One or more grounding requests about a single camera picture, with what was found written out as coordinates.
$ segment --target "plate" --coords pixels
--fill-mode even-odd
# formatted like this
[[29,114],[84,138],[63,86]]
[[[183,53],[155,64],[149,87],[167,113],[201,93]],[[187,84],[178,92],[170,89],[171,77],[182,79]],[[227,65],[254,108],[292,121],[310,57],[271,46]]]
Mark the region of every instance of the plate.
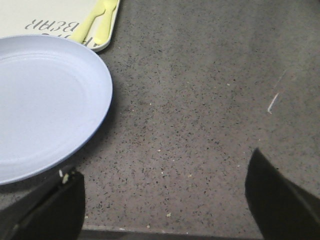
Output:
[[0,38],[0,184],[41,173],[94,134],[112,99],[101,58],[48,35]]

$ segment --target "countertop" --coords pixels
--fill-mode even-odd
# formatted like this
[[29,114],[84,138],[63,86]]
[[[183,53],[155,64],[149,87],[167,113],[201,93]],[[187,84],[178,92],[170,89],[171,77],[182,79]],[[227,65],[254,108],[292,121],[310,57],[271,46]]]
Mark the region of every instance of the countertop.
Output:
[[[85,176],[84,229],[261,238],[255,148],[320,197],[319,24],[318,0],[121,1],[110,110],[63,163]],[[0,207],[49,173],[0,186]]]

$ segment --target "yellow fork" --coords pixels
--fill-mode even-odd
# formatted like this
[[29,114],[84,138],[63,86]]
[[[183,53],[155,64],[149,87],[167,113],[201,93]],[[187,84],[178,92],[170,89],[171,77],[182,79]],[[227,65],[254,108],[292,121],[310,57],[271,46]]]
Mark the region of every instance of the yellow fork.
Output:
[[111,19],[114,10],[118,4],[118,0],[104,0],[105,12],[102,17],[101,23],[96,31],[93,41],[97,45],[104,44],[110,35]]
[[98,0],[94,5],[90,14],[86,17],[86,19],[75,29],[74,33],[69,37],[69,39],[74,40],[78,43],[81,43],[85,40],[88,32],[92,26],[92,23],[96,19],[96,17],[105,13],[105,5],[104,2],[106,0]]

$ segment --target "speckled countertop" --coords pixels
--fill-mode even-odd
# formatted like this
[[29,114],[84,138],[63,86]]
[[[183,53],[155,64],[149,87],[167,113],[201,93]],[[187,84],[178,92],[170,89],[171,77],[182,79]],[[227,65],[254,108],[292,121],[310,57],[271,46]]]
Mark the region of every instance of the speckled countertop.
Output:
[[[256,147],[320,197],[319,1],[123,0],[116,22],[99,54],[110,111],[66,161],[85,175],[84,228],[261,238]],[[1,186],[1,206],[46,174]]]

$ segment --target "yellow spoon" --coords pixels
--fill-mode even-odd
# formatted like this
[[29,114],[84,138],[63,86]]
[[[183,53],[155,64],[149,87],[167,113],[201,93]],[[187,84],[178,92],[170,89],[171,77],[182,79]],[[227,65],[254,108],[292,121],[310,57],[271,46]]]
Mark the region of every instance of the yellow spoon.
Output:
[[69,37],[69,39],[74,40],[78,43],[81,43],[85,40],[92,23],[96,19],[96,17],[104,14],[105,5],[104,2],[106,0],[98,0],[94,5],[90,14],[86,17],[86,19],[75,29],[74,33]]
[[110,35],[112,14],[118,4],[118,0],[104,0],[105,12],[96,31],[93,41],[97,45],[104,44]]

